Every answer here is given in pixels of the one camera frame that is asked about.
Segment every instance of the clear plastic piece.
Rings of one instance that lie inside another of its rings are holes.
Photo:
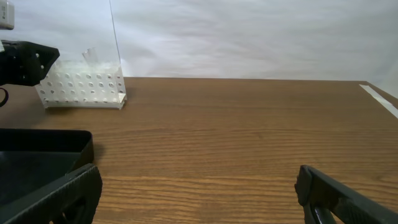
[[[83,53],[85,62],[56,62],[36,85],[45,108],[119,108],[127,100],[120,63],[98,63],[95,49]]]

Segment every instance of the wooden table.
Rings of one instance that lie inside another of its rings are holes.
[[[93,133],[97,224],[303,223],[302,164],[398,212],[398,119],[359,83],[127,78],[122,110],[6,86],[0,126]]]

